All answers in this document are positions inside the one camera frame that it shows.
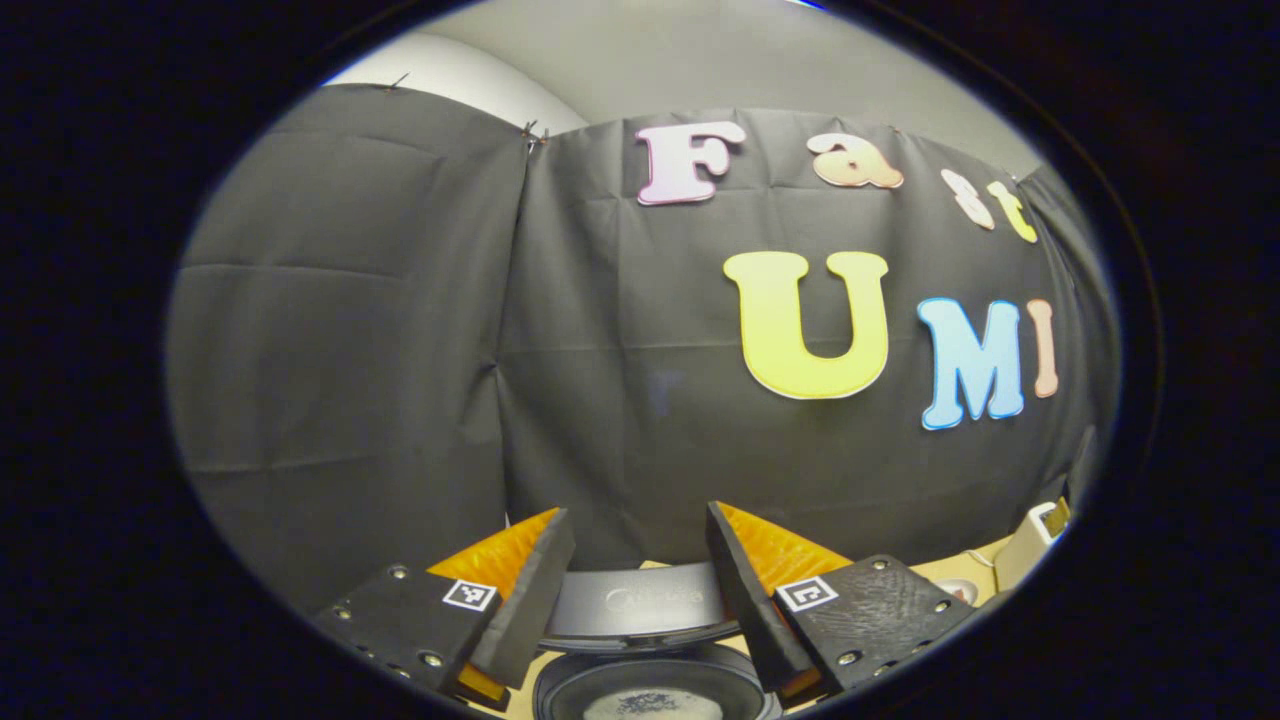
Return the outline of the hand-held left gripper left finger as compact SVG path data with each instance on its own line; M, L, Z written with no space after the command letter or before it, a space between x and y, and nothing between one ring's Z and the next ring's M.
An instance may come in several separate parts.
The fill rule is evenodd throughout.
M503 711L538 653L575 547L570 511L548 509L428 569L384 568L312 624L419 691Z

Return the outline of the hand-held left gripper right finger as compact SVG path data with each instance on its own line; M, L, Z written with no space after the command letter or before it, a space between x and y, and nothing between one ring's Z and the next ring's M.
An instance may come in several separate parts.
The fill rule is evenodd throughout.
M705 539L756 675L787 707L877 682L974 614L897 559L852 561L721 501L707 505Z

